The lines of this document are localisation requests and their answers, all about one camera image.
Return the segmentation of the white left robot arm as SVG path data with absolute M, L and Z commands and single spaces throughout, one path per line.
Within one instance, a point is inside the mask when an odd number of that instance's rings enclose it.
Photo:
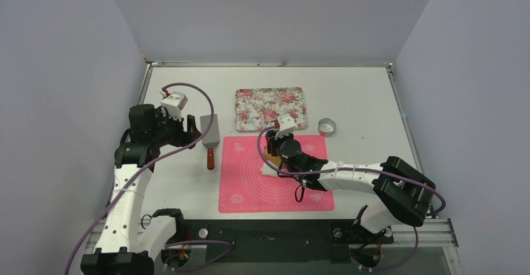
M 193 115 L 182 118 L 178 107 L 140 104 L 129 110 L 129 128 L 114 153 L 114 187 L 104 212 L 104 229 L 91 254 L 83 255 L 83 274 L 153 274 L 164 244 L 186 235 L 180 209 L 158 209 L 154 226 L 139 233 L 144 195 L 154 162 L 166 145 L 193 148 L 201 133 Z

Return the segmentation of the white dough lump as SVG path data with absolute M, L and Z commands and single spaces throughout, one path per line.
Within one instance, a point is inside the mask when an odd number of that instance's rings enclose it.
M 265 163 L 262 165 L 261 172 L 263 176 L 278 177 L 278 172 Z

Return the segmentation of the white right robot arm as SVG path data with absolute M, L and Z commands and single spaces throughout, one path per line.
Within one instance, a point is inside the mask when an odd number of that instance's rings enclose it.
M 266 154 L 280 159 L 278 166 L 263 157 L 265 165 L 280 178 L 298 182 L 301 192 L 296 201 L 303 199 L 307 189 L 315 191 L 356 191 L 377 196 L 378 200 L 364 205 L 352 225 L 354 237 L 370 241 L 376 234 L 395 224 L 421 227 L 433 197 L 442 199 L 436 185 L 406 161 L 389 156 L 379 164 L 344 164 L 319 159 L 303 152 L 293 134 L 276 137 L 272 127 L 263 129 L 258 141 L 266 142 Z

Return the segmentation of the wooden rolling pin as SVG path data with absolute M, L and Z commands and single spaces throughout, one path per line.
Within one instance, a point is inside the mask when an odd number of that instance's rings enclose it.
M 263 151 L 263 154 L 269 163 L 280 169 L 281 158 L 279 156 L 272 156 L 266 150 Z

